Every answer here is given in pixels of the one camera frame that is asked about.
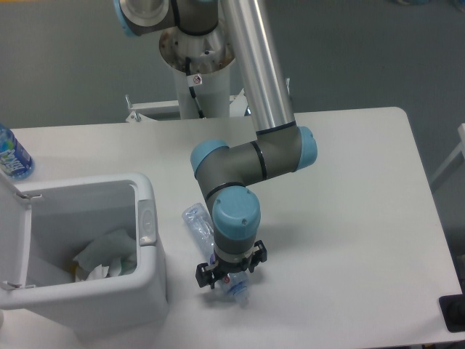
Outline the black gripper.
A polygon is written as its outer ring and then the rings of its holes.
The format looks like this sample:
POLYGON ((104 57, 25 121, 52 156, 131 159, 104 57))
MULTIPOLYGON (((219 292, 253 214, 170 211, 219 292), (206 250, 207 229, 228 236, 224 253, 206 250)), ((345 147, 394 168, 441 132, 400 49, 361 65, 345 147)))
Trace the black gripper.
POLYGON ((214 264, 205 262, 196 267, 195 279, 200 288, 209 286, 214 289, 216 282, 229 273, 239 273, 241 271, 253 273, 260 263, 267 261, 267 248, 262 240, 258 240, 255 242, 252 252, 235 255, 234 257, 228 254, 224 257, 214 251, 214 257, 214 264))

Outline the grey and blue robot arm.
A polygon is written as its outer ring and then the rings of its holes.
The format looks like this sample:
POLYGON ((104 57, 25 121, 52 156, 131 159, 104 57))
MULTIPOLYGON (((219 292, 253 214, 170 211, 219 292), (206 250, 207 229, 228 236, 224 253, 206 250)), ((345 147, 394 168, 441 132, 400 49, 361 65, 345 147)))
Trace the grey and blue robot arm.
POLYGON ((115 1, 129 36, 161 32, 164 60, 182 74, 199 119, 208 115, 199 97, 206 76, 237 61, 256 139, 230 147, 221 140, 197 145, 190 156, 210 212, 214 259, 198 265, 199 286, 230 273, 253 271, 267 260, 256 238, 261 212, 249 186, 312 165, 318 149, 296 124, 263 1, 115 1))

